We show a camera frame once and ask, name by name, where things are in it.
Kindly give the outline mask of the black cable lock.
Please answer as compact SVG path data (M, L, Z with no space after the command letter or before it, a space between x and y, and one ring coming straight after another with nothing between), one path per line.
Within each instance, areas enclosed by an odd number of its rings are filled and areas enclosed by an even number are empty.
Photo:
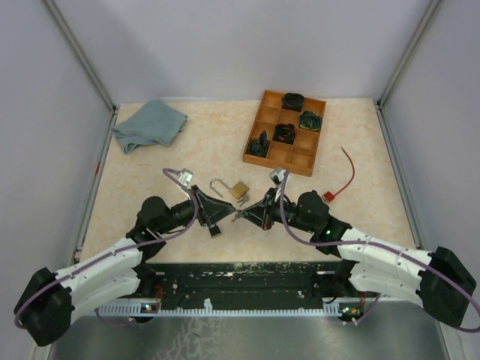
M213 239L215 239L215 238L217 238L218 236L221 235L221 230L220 230L220 228L218 227L218 225L216 225L216 224L210 226L210 227L208 228L208 231L209 231L209 233L210 233L210 236L211 236Z

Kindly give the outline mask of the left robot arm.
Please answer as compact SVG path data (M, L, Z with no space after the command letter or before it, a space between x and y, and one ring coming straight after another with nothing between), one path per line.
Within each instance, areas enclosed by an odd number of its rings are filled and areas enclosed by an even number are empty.
M80 317L123 296L145 298L156 288L147 260L167 241L193 225L218 230L218 221L235 207L203 193L188 190L189 199L169 207L159 196L147 198L134 227L114 245L97 255L57 271L37 270L14 308L14 323L45 347L62 337Z

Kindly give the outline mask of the brass padlock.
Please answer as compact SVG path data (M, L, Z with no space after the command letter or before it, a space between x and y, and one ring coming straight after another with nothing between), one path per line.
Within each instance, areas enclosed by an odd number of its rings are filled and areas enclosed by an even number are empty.
M229 185L227 185L221 178L213 178L210 182L209 182L209 187L220 197L220 198L223 198L223 195L222 193L216 189L215 187L215 184L218 183L218 184L221 184L224 188L226 188L229 193L234 196L237 200L240 200L241 198L243 198L245 195L248 194L248 191L250 190L250 188L245 184L243 183L242 181L239 181L237 182L235 185L233 185L232 187L230 187Z

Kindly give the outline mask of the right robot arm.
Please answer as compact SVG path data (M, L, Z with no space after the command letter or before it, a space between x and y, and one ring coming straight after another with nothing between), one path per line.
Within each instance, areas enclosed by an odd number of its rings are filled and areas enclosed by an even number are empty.
M330 215L314 190L291 202L272 188L236 216L263 230L278 222L289 234L310 233L307 246L341 260L334 285L342 296L358 291L399 298L456 329L463 328L468 307L479 308L473 299L477 283L453 251L401 247L368 235Z

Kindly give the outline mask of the red cable lock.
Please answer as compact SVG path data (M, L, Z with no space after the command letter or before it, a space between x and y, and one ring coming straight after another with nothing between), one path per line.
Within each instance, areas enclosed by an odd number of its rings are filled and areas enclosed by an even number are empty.
M356 165L350 153L341 147L342 158L334 162L331 170L331 176L328 178L322 199L327 203L333 202L341 195L352 183L356 177Z

